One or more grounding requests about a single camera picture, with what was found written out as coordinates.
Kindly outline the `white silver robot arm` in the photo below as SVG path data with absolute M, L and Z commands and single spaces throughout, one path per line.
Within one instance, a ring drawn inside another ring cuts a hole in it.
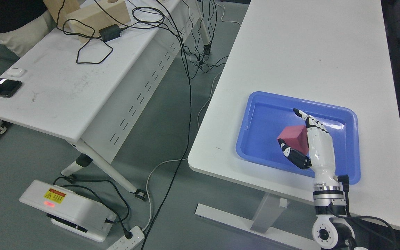
M 322 250 L 354 250 L 357 247 L 354 230 L 346 221 L 345 193 L 340 186 L 315 184 L 313 204 L 316 221 L 312 236 Z

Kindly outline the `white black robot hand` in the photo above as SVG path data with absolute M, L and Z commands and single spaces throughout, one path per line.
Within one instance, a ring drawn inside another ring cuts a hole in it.
M 332 136 L 327 128 L 312 115 L 308 115 L 300 109 L 293 109 L 293 112 L 305 121 L 309 156 L 304 155 L 288 145 L 284 139 L 279 138 L 278 143 L 283 155 L 298 168 L 311 169 L 314 172 L 314 187 L 339 186 L 335 174 L 335 152 Z

